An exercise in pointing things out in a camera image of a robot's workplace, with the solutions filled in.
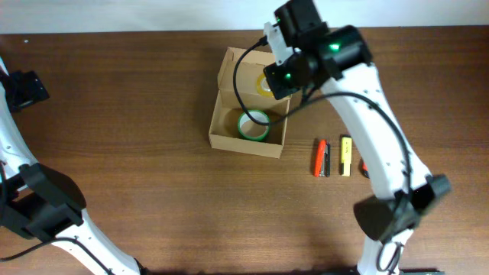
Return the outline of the small yellow tape roll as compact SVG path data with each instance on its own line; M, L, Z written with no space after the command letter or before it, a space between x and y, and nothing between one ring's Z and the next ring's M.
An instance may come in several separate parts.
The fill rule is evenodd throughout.
M259 75L259 77L257 78L256 90L257 90L257 93L263 97L268 97L268 98L274 97L274 94L272 93L272 91L271 91L271 89L267 83L266 76L263 73L261 75Z

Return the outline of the green tape roll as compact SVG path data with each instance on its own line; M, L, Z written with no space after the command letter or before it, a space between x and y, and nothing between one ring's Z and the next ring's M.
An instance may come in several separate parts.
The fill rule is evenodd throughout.
M249 114L256 120L265 125L259 125L253 122L250 117L243 112L237 122L238 133L249 141L263 141L269 134L270 118L263 111L250 110Z

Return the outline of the yellow highlighter marker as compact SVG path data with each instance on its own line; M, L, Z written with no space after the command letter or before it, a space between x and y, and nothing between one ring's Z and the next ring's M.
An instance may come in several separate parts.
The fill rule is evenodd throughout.
M352 139L348 135L341 136L341 175L351 175Z

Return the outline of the red black stapler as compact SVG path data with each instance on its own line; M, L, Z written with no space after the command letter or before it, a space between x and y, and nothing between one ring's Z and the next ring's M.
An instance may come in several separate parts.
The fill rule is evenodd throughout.
M320 140L316 149L314 163L314 177L329 177L331 173L330 144L327 140Z

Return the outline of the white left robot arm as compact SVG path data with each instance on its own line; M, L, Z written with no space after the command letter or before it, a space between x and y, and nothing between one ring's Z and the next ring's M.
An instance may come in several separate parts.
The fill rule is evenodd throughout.
M39 240L5 260L53 245L94 274L147 274L146 267L97 228L74 181L40 163L24 142L13 113L49 97L34 71L1 68L1 225L22 238Z

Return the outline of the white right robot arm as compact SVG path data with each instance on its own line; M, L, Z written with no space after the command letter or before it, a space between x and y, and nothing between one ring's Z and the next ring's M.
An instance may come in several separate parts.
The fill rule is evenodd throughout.
M365 243L359 274L398 274L406 243L451 189L418 158L387 102L360 31L331 31L311 1L288 1L264 29L275 63L264 69L276 99L314 88L343 120L368 168L373 195L355 204Z

